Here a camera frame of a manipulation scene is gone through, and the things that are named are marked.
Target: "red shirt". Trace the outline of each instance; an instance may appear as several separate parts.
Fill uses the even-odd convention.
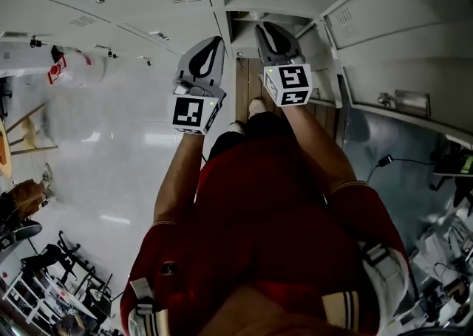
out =
[[[404,246],[378,194],[349,185],[322,199],[296,141],[250,141],[209,161],[196,202],[178,222],[146,234],[130,281],[146,277],[169,310],[173,335],[196,335],[239,285],[252,284],[288,312],[325,319],[323,295],[356,291],[361,332],[378,331],[378,303],[358,241]],[[174,275],[161,275],[167,261]],[[136,304],[129,283],[120,311]]]

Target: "wooden floor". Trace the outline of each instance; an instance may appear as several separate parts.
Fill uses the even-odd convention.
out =
[[[236,120],[240,122],[247,123],[248,105],[255,98],[260,98],[269,112],[284,117],[281,108],[274,105],[273,99],[261,84],[260,75],[262,75],[262,65],[259,59],[237,59],[235,109]],[[343,126],[344,129],[344,122],[339,122],[337,109],[315,103],[308,103],[305,106],[314,114],[314,117],[325,127],[333,139],[337,136],[337,128]]]

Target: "person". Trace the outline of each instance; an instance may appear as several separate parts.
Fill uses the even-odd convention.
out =
[[[39,183],[28,179],[19,183],[11,191],[2,193],[0,217],[6,225],[13,229],[19,222],[36,213],[44,201],[54,198],[52,183],[52,170],[46,163]]]
[[[55,330],[59,336],[83,336],[92,331],[96,325],[90,316],[69,308],[64,311]]]
[[[374,335],[391,321],[409,268],[386,208],[313,114],[282,110],[252,101],[202,170],[204,136],[183,136],[120,303],[125,332],[154,335],[143,300],[171,335]]]

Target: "white floor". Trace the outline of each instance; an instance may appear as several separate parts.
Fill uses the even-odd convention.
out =
[[[157,191],[181,138],[167,121],[167,99],[178,58],[174,66],[162,67],[107,59],[106,74],[94,87],[54,87],[44,75],[15,78],[13,98],[4,100],[7,126],[46,102],[47,127],[59,148],[13,157],[13,175],[0,179],[1,191],[12,188],[13,180],[40,181],[48,162],[57,199],[34,215],[44,229],[32,241],[40,250],[56,243],[58,231],[63,230],[67,240],[81,244],[81,255],[96,266],[99,275],[108,278],[113,273],[114,295],[126,284],[152,223]],[[206,157],[234,112],[228,71],[222,88],[229,96],[206,137]],[[42,122],[41,117],[33,121]]]

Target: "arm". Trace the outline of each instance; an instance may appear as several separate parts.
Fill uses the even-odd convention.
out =
[[[75,318],[75,321],[77,322],[77,325],[85,330],[86,326],[84,324],[84,321],[82,320],[81,316],[77,312],[74,314],[74,318]]]
[[[153,222],[175,220],[194,202],[203,145],[203,135],[183,135],[157,194]]]
[[[58,326],[57,331],[59,333],[59,336],[67,336],[67,331],[61,326]]]
[[[340,184],[356,180],[347,156],[305,107],[286,106],[282,110],[327,195]]]

